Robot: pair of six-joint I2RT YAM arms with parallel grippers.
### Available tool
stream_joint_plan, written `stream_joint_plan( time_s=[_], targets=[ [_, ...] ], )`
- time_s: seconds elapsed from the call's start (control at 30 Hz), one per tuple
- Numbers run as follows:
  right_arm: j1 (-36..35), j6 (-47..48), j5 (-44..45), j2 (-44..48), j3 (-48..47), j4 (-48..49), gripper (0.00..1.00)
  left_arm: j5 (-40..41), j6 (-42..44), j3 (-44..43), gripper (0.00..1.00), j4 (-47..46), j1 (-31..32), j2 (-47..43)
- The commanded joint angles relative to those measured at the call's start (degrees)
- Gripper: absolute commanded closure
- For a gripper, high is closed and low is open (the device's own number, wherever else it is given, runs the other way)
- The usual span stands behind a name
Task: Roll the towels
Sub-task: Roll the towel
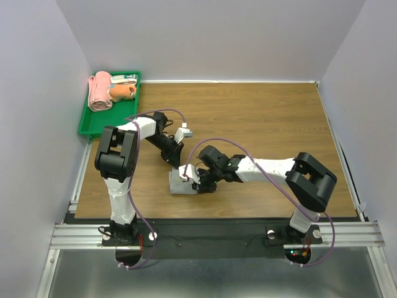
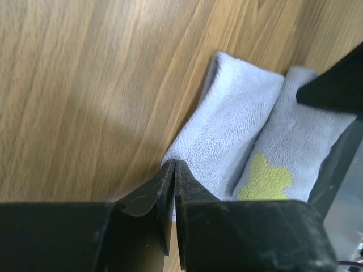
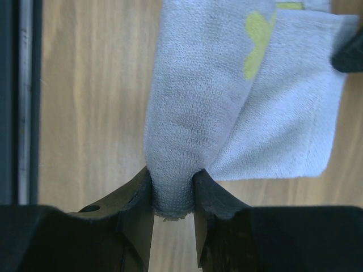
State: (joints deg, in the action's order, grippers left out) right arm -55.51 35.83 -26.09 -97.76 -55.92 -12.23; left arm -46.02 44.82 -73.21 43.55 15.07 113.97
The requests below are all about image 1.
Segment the yellow green towel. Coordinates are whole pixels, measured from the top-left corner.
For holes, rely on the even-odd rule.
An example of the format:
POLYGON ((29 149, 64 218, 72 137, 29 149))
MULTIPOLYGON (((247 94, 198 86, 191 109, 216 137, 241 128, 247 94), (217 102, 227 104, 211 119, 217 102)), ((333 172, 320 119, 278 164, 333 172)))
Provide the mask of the yellow green towel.
POLYGON ((171 195, 196 195, 193 183, 185 182, 179 177, 179 170, 173 168, 169 172, 169 191, 171 195))

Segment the orange polka dot towel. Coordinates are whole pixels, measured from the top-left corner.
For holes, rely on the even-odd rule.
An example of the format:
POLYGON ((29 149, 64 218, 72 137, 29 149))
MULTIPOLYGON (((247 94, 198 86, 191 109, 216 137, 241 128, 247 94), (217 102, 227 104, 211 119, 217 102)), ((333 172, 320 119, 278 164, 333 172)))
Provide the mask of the orange polka dot towel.
POLYGON ((137 87, 135 84, 111 84, 107 93, 112 102, 121 100, 132 100, 136 96, 137 87))

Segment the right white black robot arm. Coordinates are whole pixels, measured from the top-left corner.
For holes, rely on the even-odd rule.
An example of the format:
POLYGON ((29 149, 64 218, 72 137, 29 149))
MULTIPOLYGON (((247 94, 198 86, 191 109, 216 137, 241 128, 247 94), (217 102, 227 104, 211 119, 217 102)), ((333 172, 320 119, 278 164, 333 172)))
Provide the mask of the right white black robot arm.
POLYGON ((326 211, 337 184, 336 175, 306 152, 295 158, 267 160, 249 155, 228 157, 214 146, 205 147, 198 155, 207 167, 181 166, 179 175, 192 183, 199 194, 213 193, 220 181, 228 183, 269 182, 295 206, 286 237, 292 242, 304 239, 311 224, 326 211))

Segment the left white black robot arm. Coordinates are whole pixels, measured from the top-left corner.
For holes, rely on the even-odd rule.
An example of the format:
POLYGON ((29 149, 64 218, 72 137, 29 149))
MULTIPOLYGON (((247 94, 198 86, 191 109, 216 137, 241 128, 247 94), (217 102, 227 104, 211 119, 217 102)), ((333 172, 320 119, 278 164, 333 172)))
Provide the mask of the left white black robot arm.
POLYGON ((175 134, 166 133, 164 129, 172 121, 164 111, 137 114, 129 117, 124 125, 106 126, 102 131, 94 166, 105 182, 110 199, 109 226, 99 228, 105 241, 131 245, 138 238, 137 211, 131 202, 131 185, 140 142, 147 140, 159 149, 161 158, 172 168, 181 165, 182 140, 190 130, 183 118, 175 134))

